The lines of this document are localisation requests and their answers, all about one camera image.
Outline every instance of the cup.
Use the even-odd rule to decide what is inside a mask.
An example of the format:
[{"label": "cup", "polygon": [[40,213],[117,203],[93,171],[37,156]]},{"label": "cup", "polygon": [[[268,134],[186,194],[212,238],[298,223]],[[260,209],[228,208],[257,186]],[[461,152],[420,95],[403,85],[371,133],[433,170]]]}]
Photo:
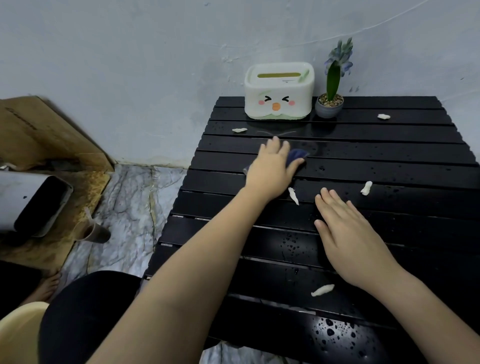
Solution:
[{"label": "cup", "polygon": [[95,221],[80,221],[73,229],[73,237],[77,241],[106,243],[110,239],[110,232]]}]

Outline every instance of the black slatted table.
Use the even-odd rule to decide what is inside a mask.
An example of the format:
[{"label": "black slatted table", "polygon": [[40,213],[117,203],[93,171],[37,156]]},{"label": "black slatted table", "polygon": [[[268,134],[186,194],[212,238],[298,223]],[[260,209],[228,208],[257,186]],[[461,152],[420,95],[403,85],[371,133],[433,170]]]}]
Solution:
[{"label": "black slatted table", "polygon": [[[218,99],[145,277],[229,203],[242,169],[277,135],[310,152],[292,185],[300,206],[285,193],[261,214],[211,337],[308,363],[422,358],[392,315],[328,262],[313,226],[321,187],[351,200],[397,261],[480,331],[480,168],[437,98],[346,97],[329,121],[314,111],[254,121],[243,107],[243,97]],[[331,283],[331,293],[310,295]]]}]

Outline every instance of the bare foot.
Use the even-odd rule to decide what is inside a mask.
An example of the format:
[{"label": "bare foot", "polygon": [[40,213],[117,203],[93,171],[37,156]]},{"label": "bare foot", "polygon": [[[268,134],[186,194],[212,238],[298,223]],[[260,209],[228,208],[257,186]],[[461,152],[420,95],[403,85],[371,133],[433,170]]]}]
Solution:
[{"label": "bare foot", "polygon": [[38,287],[33,291],[25,300],[20,304],[20,306],[31,303],[44,301],[46,302],[52,295],[53,292],[57,289],[60,282],[61,273],[57,272],[56,274],[43,279]]}]

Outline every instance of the hyacinth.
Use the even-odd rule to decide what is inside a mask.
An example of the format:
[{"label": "hyacinth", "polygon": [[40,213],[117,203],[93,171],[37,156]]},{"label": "hyacinth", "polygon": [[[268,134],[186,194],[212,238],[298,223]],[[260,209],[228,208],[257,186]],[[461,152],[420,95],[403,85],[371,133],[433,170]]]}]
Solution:
[{"label": "hyacinth", "polygon": [[345,44],[342,45],[342,40],[338,41],[337,47],[333,49],[328,55],[328,61],[325,62],[325,74],[328,74],[330,66],[336,62],[340,67],[340,75],[343,77],[348,71],[350,74],[350,68],[353,66],[353,63],[349,61],[350,56],[352,55],[352,38],[349,38]]}]

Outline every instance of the left hand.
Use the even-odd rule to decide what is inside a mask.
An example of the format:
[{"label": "left hand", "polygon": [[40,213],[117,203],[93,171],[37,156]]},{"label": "left hand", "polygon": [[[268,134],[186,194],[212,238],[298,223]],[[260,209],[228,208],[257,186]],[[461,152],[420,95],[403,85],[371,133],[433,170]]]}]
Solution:
[{"label": "left hand", "polygon": [[280,147],[277,136],[269,139],[266,145],[262,144],[248,170],[245,188],[265,197],[267,202],[280,196],[292,181],[298,166],[305,161],[298,158],[285,167],[289,151],[290,143],[284,141]]}]

